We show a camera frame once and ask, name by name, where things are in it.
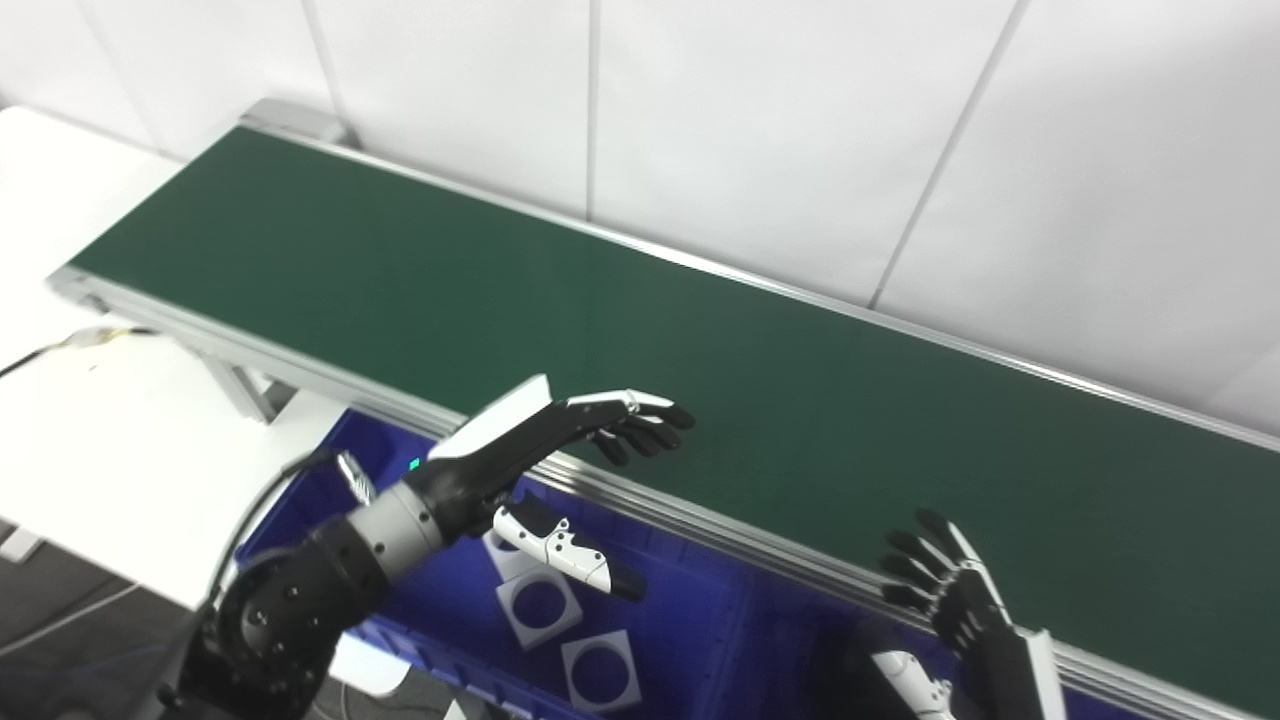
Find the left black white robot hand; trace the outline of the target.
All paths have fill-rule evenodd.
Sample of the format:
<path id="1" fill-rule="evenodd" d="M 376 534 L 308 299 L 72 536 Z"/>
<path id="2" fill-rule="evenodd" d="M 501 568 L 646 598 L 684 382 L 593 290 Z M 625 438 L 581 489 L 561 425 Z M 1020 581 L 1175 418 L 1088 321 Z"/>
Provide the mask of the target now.
<path id="1" fill-rule="evenodd" d="M 631 454 L 653 457 L 681 446 L 691 413 L 639 389 L 553 398 L 544 374 L 534 375 L 471 416 L 408 471 L 403 483 L 424 506 L 425 550 L 445 550 L 462 536 L 489 530 L 517 551 L 602 593 L 637 602 L 643 574 L 613 560 L 567 516 L 532 495 L 513 498 L 516 480 L 561 451 L 586 441 L 616 466 Z"/>

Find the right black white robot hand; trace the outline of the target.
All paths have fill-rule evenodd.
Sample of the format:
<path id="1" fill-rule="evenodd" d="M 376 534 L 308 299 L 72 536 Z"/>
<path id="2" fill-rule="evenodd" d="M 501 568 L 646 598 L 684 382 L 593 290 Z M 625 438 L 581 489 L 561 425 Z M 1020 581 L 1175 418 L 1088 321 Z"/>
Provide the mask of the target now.
<path id="1" fill-rule="evenodd" d="M 963 530 L 932 509 L 915 519 L 923 533 L 891 530 L 881 560 L 893 575 L 884 602 L 924 618 L 964 671 L 955 683 L 933 675 L 884 628 L 861 630 L 870 673 L 893 719 L 1066 719 L 1068 705 L 1048 630 L 1025 632 Z"/>

